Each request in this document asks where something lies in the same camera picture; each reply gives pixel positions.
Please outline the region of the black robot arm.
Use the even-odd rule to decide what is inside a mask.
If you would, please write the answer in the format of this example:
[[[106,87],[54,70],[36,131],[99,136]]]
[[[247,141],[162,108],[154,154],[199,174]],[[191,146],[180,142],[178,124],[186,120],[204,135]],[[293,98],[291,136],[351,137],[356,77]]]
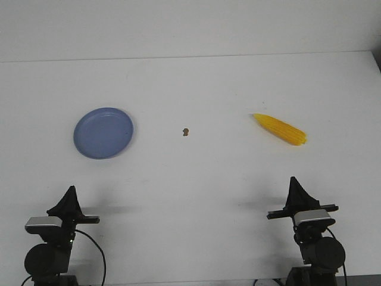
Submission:
[[[100,245],[77,225],[98,224],[99,216],[83,214],[75,186],[70,186],[56,206],[46,211],[46,216],[31,217],[24,229],[38,235],[43,243],[35,245],[26,254],[24,268],[34,285],[78,285],[77,277],[69,275],[71,251],[76,234],[90,239],[100,251],[103,263],[101,284],[107,273],[105,254]]]
[[[294,241],[304,265],[292,267],[286,285],[337,285],[336,273],[345,267],[343,245],[331,234],[329,227],[336,221],[329,214],[339,210],[335,204],[321,205],[310,196],[296,177],[290,178],[288,196],[281,210],[270,211],[267,219],[289,217],[293,223]]]

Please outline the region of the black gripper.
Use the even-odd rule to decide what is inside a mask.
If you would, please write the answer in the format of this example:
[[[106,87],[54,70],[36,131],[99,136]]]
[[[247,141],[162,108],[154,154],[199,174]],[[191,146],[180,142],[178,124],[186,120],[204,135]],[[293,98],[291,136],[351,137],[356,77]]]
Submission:
[[[60,249],[72,249],[78,224],[98,224],[99,216],[85,216],[78,202],[76,187],[70,186],[56,206],[46,211],[49,225],[42,226],[39,236],[44,242]]]
[[[298,212],[307,210],[287,210],[287,209],[309,209],[318,210],[325,209],[330,212],[339,210],[339,207],[335,204],[328,204],[320,206],[320,202],[310,196],[305,189],[298,182],[296,177],[292,176],[289,183],[289,192],[286,199],[285,208],[283,210],[269,211],[267,213],[267,219],[281,219],[290,217],[293,223],[294,240],[298,245],[312,244],[318,241],[322,237],[329,226],[335,224],[335,220],[328,222],[314,222],[314,223],[302,223],[299,226],[295,226],[293,217]]]

